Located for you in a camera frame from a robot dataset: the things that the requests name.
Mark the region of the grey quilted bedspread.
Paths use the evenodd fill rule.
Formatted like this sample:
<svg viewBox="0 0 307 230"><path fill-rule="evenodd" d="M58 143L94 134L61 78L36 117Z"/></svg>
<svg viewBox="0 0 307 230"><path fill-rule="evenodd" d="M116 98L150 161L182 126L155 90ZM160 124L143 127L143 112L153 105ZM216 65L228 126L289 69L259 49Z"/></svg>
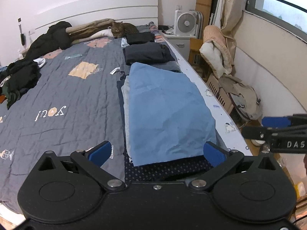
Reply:
<svg viewBox="0 0 307 230"><path fill-rule="evenodd" d="M112 144L102 168L124 179L124 134L118 97L120 39L76 44L48 59L37 85L10 108L1 105L1 203L20 213L18 191L46 151L68 156Z"/></svg>

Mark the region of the light blue garment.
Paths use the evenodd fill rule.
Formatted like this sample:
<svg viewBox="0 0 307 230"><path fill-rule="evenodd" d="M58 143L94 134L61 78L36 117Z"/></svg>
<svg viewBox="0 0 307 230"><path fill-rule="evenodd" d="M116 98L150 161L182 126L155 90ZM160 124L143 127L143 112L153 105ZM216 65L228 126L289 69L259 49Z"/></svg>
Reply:
<svg viewBox="0 0 307 230"><path fill-rule="evenodd" d="M129 74L129 156L135 166L203 154L215 119L184 73L134 63Z"/></svg>

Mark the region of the white box fan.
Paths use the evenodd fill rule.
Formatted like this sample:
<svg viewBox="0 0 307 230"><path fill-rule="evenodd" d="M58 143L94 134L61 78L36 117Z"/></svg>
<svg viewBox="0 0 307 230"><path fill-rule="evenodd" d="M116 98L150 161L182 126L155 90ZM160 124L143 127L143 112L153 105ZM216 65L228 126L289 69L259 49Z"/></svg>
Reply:
<svg viewBox="0 0 307 230"><path fill-rule="evenodd" d="M203 15L196 10L183 12L175 10L174 17L174 34L178 36L194 36L201 38L201 29L203 25Z"/></svg>

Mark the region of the tabby cat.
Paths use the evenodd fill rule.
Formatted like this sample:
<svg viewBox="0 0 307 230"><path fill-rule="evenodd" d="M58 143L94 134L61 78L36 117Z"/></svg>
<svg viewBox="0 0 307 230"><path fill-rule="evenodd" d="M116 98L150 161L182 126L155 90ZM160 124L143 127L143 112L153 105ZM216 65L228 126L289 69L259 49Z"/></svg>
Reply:
<svg viewBox="0 0 307 230"><path fill-rule="evenodd" d="M138 33L137 27L131 23L113 22L111 24L111 33L114 38L123 38L128 34Z"/></svg>

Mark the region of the beige curtain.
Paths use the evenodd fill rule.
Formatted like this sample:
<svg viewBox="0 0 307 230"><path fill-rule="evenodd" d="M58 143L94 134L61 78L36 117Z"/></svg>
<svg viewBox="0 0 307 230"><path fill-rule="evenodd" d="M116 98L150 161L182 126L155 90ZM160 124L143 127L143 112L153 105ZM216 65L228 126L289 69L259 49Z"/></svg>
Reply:
<svg viewBox="0 0 307 230"><path fill-rule="evenodd" d="M221 30L225 37L234 38L234 28L245 9L247 0L222 0Z"/></svg>

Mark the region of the beige backpack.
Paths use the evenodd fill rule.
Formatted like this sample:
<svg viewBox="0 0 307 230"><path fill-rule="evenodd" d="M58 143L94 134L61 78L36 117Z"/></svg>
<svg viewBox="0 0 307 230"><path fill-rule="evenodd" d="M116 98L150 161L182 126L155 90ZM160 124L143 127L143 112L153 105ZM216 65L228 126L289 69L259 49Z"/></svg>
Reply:
<svg viewBox="0 0 307 230"><path fill-rule="evenodd" d="M234 108L244 121L256 121L262 116L261 99L251 86L231 75L223 75L219 84L229 95Z"/></svg>

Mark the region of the chair with peach towel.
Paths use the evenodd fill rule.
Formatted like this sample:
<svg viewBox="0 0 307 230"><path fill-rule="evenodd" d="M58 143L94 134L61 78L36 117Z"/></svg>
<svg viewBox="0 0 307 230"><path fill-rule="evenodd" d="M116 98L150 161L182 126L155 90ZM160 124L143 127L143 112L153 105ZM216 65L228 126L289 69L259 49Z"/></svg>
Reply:
<svg viewBox="0 0 307 230"><path fill-rule="evenodd" d="M234 59L219 27L208 25L203 30L203 39L190 38L190 51L201 55L217 80L232 73Z"/></svg>

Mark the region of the window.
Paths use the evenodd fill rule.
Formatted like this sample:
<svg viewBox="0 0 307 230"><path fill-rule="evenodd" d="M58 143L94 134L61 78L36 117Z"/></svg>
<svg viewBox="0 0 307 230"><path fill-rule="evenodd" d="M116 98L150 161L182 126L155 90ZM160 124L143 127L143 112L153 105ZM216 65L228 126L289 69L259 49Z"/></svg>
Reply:
<svg viewBox="0 0 307 230"><path fill-rule="evenodd" d="M246 10L306 37L306 0L247 0Z"/></svg>

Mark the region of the pile of dark clothes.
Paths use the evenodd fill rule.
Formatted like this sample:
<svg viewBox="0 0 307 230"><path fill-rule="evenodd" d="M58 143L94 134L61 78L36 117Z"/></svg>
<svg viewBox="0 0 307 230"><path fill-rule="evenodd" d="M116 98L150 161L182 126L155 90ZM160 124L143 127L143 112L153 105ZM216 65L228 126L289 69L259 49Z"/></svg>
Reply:
<svg viewBox="0 0 307 230"><path fill-rule="evenodd" d="M71 24L60 21L50 26L45 34L39 36L30 46L23 59L17 60L1 71L1 96L10 108L16 101L37 85L41 77L41 64L37 59L55 50L65 50L70 47L72 40L66 29Z"/></svg>

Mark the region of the brown blanket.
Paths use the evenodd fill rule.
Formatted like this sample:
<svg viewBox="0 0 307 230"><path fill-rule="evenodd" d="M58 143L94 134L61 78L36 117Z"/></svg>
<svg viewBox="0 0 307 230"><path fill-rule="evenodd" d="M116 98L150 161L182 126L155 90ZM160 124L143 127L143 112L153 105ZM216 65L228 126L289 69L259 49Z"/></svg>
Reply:
<svg viewBox="0 0 307 230"><path fill-rule="evenodd" d="M71 40L85 39L101 30L109 28L114 22L115 21L110 18L95 20L90 23L66 28L66 33Z"/></svg>

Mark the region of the folded black garment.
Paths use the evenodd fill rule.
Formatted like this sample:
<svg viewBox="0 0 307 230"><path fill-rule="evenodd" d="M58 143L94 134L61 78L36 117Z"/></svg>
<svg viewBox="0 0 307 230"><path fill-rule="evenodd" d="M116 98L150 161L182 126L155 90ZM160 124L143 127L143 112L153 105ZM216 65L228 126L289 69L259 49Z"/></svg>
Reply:
<svg viewBox="0 0 307 230"><path fill-rule="evenodd" d="M135 62L163 64L175 61L168 46L154 42L127 46L123 49L123 53L127 65Z"/></svg>

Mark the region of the white nightstand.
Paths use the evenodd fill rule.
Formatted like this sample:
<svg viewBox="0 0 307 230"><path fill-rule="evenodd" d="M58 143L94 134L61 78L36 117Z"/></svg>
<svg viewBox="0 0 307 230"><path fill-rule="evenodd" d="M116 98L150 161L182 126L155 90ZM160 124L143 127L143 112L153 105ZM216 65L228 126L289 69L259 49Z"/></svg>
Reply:
<svg viewBox="0 0 307 230"><path fill-rule="evenodd" d="M174 34L169 35L163 32L161 33L161 35L177 49L177 51L184 57L185 60L189 59L190 39L196 39L195 36L180 36Z"/></svg>

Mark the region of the white headboard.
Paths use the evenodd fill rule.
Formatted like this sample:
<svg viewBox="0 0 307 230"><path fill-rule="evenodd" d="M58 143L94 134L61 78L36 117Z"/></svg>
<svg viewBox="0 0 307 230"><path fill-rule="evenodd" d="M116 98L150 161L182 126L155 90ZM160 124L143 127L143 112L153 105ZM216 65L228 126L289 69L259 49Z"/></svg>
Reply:
<svg viewBox="0 0 307 230"><path fill-rule="evenodd" d="M158 24L158 0L79 0L38 12L28 26L37 38L59 21L77 26L106 18L134 25Z"/></svg>

